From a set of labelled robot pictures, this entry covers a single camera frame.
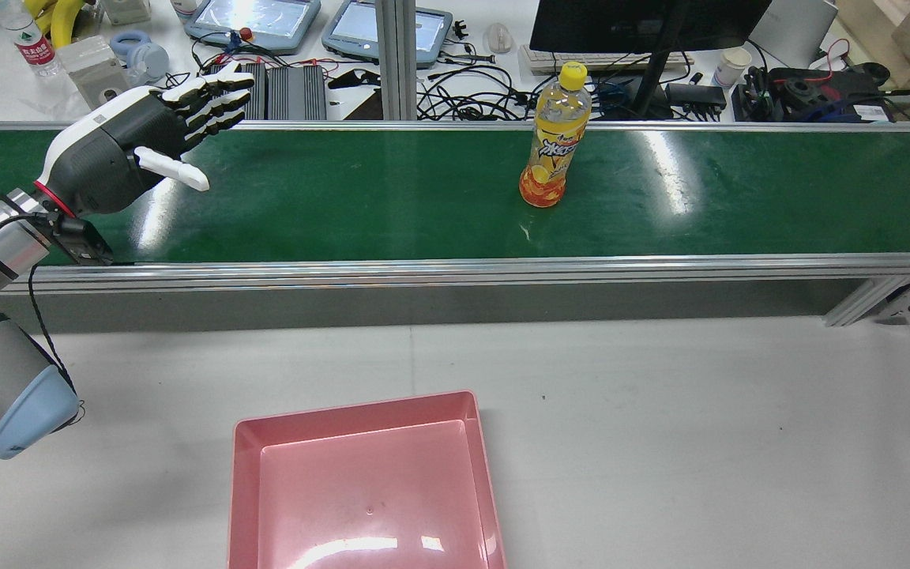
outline monitor stand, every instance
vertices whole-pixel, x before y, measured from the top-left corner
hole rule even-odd
[[[683,22],[686,20],[686,12],[689,8],[690,0],[669,2],[667,15],[662,21],[662,29],[658,32],[655,47],[651,57],[648,58],[648,67],[641,79],[641,86],[638,87],[630,105],[631,112],[628,115],[631,115],[632,119],[654,119],[649,114],[649,108],[656,91],[662,91],[660,87],[662,72],[665,71],[669,54],[678,44],[679,32],[680,29],[683,29]],[[669,118],[672,118],[672,111],[669,111]]]
[[[652,91],[652,98],[643,115],[635,115],[631,108],[642,84],[641,76],[624,75],[607,77],[606,80],[592,77],[596,81],[602,116],[595,120],[669,120],[673,119],[672,107],[660,86]]]

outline red ring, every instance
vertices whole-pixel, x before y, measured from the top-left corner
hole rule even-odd
[[[69,209],[69,206],[65,205],[64,202],[62,202],[62,199],[58,198],[58,195],[55,195],[54,191],[47,189],[47,185],[39,183],[37,180],[33,180],[33,185],[36,185],[37,190],[43,191],[49,198],[51,198],[51,201],[55,202],[55,205],[57,205],[65,215],[69,217],[76,216],[76,213],[73,213],[73,210]]]

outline plastic tray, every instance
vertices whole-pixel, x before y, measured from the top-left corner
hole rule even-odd
[[[505,569],[476,396],[239,422],[231,569]]]

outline yellow bottle cap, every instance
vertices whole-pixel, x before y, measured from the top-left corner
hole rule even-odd
[[[585,77],[587,76],[588,69],[584,65],[577,61],[569,61],[564,64],[563,68],[560,68],[560,77],[557,78],[557,81],[568,91],[577,91],[581,87],[585,87]]]

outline water bottle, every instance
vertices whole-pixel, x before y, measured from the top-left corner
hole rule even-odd
[[[0,25],[9,30],[12,42],[37,76],[58,74],[62,66],[55,50],[37,28],[23,0],[0,0]]]
[[[566,62],[557,81],[539,95],[532,151],[519,178],[521,197],[537,208],[549,208],[564,195],[567,167],[592,114],[587,76],[580,62]]]

